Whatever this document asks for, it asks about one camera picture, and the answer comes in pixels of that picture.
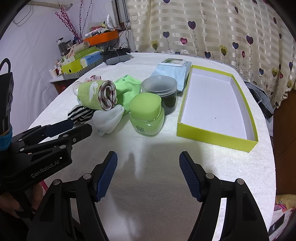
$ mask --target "white towel tablecloth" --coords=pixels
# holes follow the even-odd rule
[[[258,131],[258,144],[247,153],[177,137],[177,118],[183,97],[180,95],[176,110],[165,118],[162,130],[155,137],[145,137],[135,132],[129,121],[130,114],[123,116],[113,133],[102,137],[98,135],[92,121],[89,121],[93,126],[92,135],[73,146],[73,163],[49,177],[46,180],[48,186],[55,178],[65,182],[91,172],[113,150],[118,155],[118,165],[106,197],[97,204],[110,241],[185,241],[201,206],[191,196],[179,167],[179,154],[188,151],[206,172],[228,181],[244,179],[269,228],[276,192],[273,151],[262,111],[240,75],[230,66],[202,58],[156,53],[132,53],[132,56],[131,60],[114,66],[103,63],[81,79],[97,74],[103,80],[115,81],[129,74],[143,81],[152,74],[159,62],[171,57],[232,73],[250,105]],[[38,116],[31,127],[65,120],[68,111],[77,104],[72,86],[69,86]],[[78,219],[75,201],[72,204],[73,216]],[[226,200],[222,199],[213,240],[220,238],[225,205]]]

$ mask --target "white wall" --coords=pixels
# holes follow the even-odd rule
[[[79,33],[80,0],[61,0],[60,3],[73,3],[67,13]],[[86,17],[89,3],[90,0],[84,0],[83,19]],[[15,22],[24,18],[29,10],[30,6],[25,6],[15,17]],[[30,17],[25,18],[28,20],[20,27],[11,23],[0,41],[0,61],[4,58],[10,59],[15,82],[11,110],[14,135],[27,130],[57,96],[53,84],[49,83],[49,69],[53,68],[54,61],[60,58],[56,40],[61,37],[65,40],[73,39],[73,35],[55,15],[56,11],[59,12],[53,8],[33,6],[32,16],[29,14]],[[105,21],[108,14],[115,24],[111,0],[93,0],[84,34],[88,32],[88,23]],[[133,45],[131,32],[129,36],[129,42]],[[125,42],[124,38],[125,33],[119,45]],[[1,74],[6,71],[7,68],[3,67]]]

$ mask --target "green jar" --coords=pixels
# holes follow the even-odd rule
[[[140,93],[130,101],[129,107],[131,124],[137,132],[147,136],[159,133],[165,116],[159,95]]]

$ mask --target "human hand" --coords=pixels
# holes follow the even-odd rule
[[[41,183],[33,186],[32,189],[32,208],[38,209],[39,204],[43,198],[43,189]],[[20,204],[8,193],[5,192],[0,195],[0,209],[14,216],[20,218],[15,211],[20,210]]]

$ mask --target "clear plastic container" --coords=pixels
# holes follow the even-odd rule
[[[142,92],[159,95],[165,115],[176,109],[177,81],[174,78],[165,75],[151,76],[142,82]]]

